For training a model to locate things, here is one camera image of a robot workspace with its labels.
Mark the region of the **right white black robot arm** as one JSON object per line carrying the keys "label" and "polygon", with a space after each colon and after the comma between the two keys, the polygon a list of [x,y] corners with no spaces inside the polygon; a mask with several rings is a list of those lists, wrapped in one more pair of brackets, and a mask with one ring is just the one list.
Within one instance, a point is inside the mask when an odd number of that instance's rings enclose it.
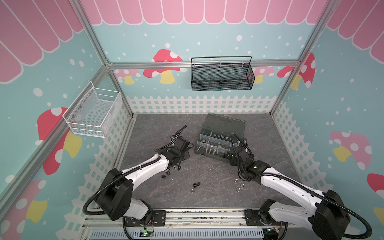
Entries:
{"label": "right white black robot arm", "polygon": [[269,164],[255,161],[246,141],[235,133],[231,134],[231,146],[228,156],[234,160],[240,179],[271,188],[299,204],[295,207],[267,200],[258,212],[262,224],[294,224],[312,230],[322,240],[363,240],[372,235],[373,229],[367,220],[345,207],[336,192],[305,186]]}

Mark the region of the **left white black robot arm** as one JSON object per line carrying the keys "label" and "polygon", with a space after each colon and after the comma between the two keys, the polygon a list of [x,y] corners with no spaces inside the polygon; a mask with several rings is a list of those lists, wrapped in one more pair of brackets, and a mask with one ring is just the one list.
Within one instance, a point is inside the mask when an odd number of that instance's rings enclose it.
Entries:
{"label": "left white black robot arm", "polygon": [[189,157],[189,150],[193,147],[181,136],[186,127],[171,135],[171,141],[156,149],[150,159],[130,169],[110,170],[99,189],[84,203],[83,214],[107,215],[112,221],[134,219],[142,226],[148,225],[153,219],[153,209],[145,201],[133,199],[133,192],[158,173],[173,167],[181,169],[181,162]]}

